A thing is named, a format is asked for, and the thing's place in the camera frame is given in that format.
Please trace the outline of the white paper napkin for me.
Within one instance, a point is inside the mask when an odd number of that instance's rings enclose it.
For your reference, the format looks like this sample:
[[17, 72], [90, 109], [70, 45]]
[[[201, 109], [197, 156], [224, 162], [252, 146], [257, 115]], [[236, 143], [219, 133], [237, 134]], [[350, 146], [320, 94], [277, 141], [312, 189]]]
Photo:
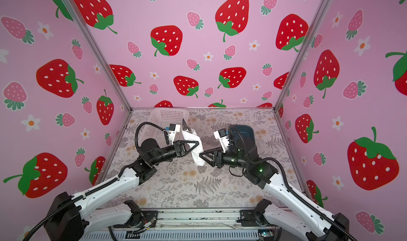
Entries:
[[182, 130], [182, 135], [184, 140], [188, 141], [188, 145], [190, 148], [194, 147], [191, 151], [192, 158], [195, 162], [196, 166], [204, 166], [205, 161], [199, 157], [201, 153], [203, 153], [203, 145], [200, 137], [197, 135], [196, 131], [192, 129], [192, 131]]

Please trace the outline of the teal plastic utensil tray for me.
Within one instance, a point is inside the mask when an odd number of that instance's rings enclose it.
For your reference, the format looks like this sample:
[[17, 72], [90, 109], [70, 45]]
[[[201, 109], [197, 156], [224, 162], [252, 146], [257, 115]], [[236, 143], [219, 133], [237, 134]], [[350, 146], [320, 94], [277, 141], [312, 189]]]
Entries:
[[242, 151], [245, 156], [250, 156], [256, 151], [254, 131], [248, 125], [230, 125], [228, 128], [230, 150]]

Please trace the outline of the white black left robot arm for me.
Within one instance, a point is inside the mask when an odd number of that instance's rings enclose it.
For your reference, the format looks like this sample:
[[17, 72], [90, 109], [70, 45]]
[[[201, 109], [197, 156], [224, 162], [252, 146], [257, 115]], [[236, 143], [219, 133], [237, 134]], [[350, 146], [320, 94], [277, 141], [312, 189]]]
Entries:
[[[161, 148], [153, 138], [139, 143], [138, 133], [145, 125], [155, 127], [163, 133], [166, 147]], [[160, 163], [170, 162], [188, 154], [201, 153], [200, 138], [186, 130], [183, 134], [187, 139], [176, 140], [175, 137], [180, 131], [180, 126], [176, 124], [171, 124], [169, 128], [161, 128], [151, 122], [141, 123], [136, 129], [134, 138], [138, 158], [124, 166], [119, 174], [91, 189], [73, 195], [62, 193], [57, 196], [47, 216], [27, 233], [24, 240], [30, 240], [41, 227], [44, 227], [52, 241], [79, 241], [90, 232], [127, 224], [140, 218], [142, 212], [132, 201], [123, 203], [123, 209], [98, 208], [119, 194], [148, 181], [157, 172], [156, 166]]]

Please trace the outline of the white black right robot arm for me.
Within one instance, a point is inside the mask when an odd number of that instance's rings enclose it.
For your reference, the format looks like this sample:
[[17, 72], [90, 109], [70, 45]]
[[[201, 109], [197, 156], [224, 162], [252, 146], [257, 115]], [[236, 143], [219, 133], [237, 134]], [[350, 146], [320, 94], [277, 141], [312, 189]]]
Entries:
[[256, 208], [259, 225], [276, 225], [303, 241], [355, 240], [347, 217], [323, 209], [289, 184], [281, 163], [272, 157], [260, 158], [254, 137], [243, 136], [240, 126], [231, 125], [214, 136], [221, 147], [200, 153], [202, 160], [217, 168], [242, 168], [246, 179], [289, 208], [286, 212], [269, 201], [260, 202]]

